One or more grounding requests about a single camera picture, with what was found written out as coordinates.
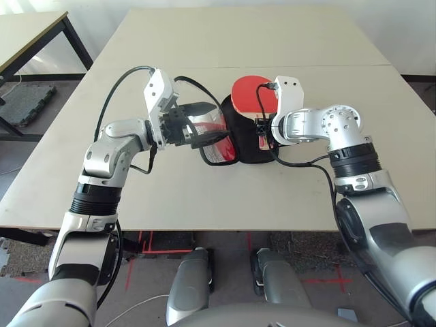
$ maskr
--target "table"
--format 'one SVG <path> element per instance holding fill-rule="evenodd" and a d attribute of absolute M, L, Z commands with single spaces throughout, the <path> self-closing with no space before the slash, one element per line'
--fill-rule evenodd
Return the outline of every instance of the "table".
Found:
<path fill-rule="evenodd" d="M 60 32 L 65 34 L 86 69 L 91 68 L 93 60 L 67 14 L 68 12 L 35 12 L 0 15 L 0 87 Z M 0 105 L 2 104 L 4 100 L 0 98 Z M 42 137 L 39 134 L 23 134 L 1 117 L 0 127 L 7 132 L 0 134 L 0 140 L 3 141 L 37 142 Z"/>
<path fill-rule="evenodd" d="M 220 101 L 238 77 L 280 74 L 300 80 L 307 107 L 355 107 L 412 227 L 436 227 L 431 111 L 343 12 L 290 5 L 131 11 L 3 197 L 0 225 L 60 227 L 107 93 L 135 65 L 195 78 Z M 146 72 L 127 78 L 104 123 L 146 117 L 147 80 Z M 199 91 L 183 90 L 181 104 L 204 100 Z M 281 156 L 302 161 L 325 152 L 319 141 L 281 149 Z M 148 153 L 134 160 L 147 163 Z M 168 147 L 150 175 L 129 173 L 119 219 L 125 230 L 336 230 L 329 201 L 317 170 L 275 162 L 210 167 L 188 146 Z"/>

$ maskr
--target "red paddle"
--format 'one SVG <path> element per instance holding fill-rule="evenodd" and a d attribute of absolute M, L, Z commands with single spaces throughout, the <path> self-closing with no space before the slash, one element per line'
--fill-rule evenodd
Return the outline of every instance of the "red paddle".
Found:
<path fill-rule="evenodd" d="M 262 109 L 260 108 L 256 89 L 259 85 L 271 82 L 269 79 L 262 76 L 244 76 L 239 78 L 232 87 L 232 103 L 236 112 L 246 118 L 253 119 L 262 118 Z M 261 88 L 259 97 L 265 109 L 265 114 L 274 114 L 277 112 L 277 98 L 271 90 Z M 268 150 L 268 144 L 264 136 L 259 136 L 259 148 Z"/>

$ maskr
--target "gray floor mat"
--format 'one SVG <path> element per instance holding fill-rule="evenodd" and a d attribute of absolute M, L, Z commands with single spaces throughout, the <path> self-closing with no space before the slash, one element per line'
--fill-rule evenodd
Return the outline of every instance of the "gray floor mat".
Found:
<path fill-rule="evenodd" d="M 56 87 L 46 85 L 18 85 L 3 97 L 0 116 L 17 127 L 27 126 L 56 93 Z"/>

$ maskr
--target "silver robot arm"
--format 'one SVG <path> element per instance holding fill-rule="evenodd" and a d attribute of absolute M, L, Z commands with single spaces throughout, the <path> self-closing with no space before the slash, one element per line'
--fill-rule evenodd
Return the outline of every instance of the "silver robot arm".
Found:
<path fill-rule="evenodd" d="M 329 141 L 339 229 L 349 247 L 368 253 L 393 302 L 416 326 L 436 320 L 436 247 L 418 246 L 410 220 L 387 170 L 380 166 L 370 137 L 360 134 L 362 119 L 349 106 L 303 108 L 295 78 L 278 76 L 269 84 L 278 98 L 271 132 L 292 145 Z"/>
<path fill-rule="evenodd" d="M 109 282 L 114 268 L 116 237 L 111 232 L 130 163 L 137 153 L 152 151 L 152 144 L 165 146 L 159 120 L 178 97 L 172 81 L 159 69 L 144 93 L 151 122 L 111 123 L 88 148 L 73 203 L 52 252 L 50 281 L 32 294 L 9 327 L 94 324 L 96 287 Z"/>

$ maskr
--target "floor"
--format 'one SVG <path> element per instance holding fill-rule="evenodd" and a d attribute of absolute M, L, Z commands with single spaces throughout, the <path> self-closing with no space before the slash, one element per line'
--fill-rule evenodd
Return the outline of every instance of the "floor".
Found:
<path fill-rule="evenodd" d="M 26 84 L 54 84 L 57 87 L 57 94 L 43 112 L 29 127 L 22 129 L 28 133 L 43 133 L 78 82 L 26 82 Z M 12 85 L 13 83 L 7 83 L 4 88 L 2 87 L 2 93 L 3 89 L 6 91 Z M 434 84 L 411 83 L 411 86 L 434 111 L 436 98 Z M 0 199 L 18 172 L 1 173 L 21 167 L 35 145 L 36 143 L 31 142 L 0 142 Z M 316 239 L 318 236 L 317 233 L 307 233 L 309 238 Z M 431 243 L 435 239 L 434 234 L 424 236 Z M 237 302 L 264 301 L 253 292 L 249 253 L 252 249 L 269 246 L 270 237 L 271 234 L 268 232 L 196 233 L 197 246 L 215 250 L 215 292 L 211 294 L 210 307 Z M 8 253 L 8 247 L 16 250 L 14 253 Z M 0 327 L 6 326 L 24 301 L 41 284 L 47 282 L 46 263 L 40 260 L 43 262 L 36 268 L 34 262 L 35 255 L 41 255 L 41 252 L 45 251 L 50 253 L 50 248 L 42 251 L 38 246 L 19 244 L 13 247 L 8 242 L 2 243 L 0 239 L 0 268 L 8 257 L 10 262 L 7 265 L 16 265 L 15 270 L 14 267 L 10 267 L 9 271 L 13 272 L 12 274 L 0 277 Z M 96 326 L 104 327 L 112 318 L 150 296 L 168 294 L 180 261 L 181 259 L 164 257 L 150 259 L 142 256 L 124 261 L 112 291 L 97 312 Z M 313 269 L 304 265 L 296 266 L 298 276 L 316 309 L 332 314 L 336 314 L 339 307 L 354 309 L 360 322 L 377 327 L 403 321 L 403 318 L 369 286 L 356 268 L 345 262 L 340 263 L 338 268 L 335 265 L 318 265 Z M 165 309 L 166 299 L 159 298 L 133 309 L 111 326 L 165 326 Z"/>

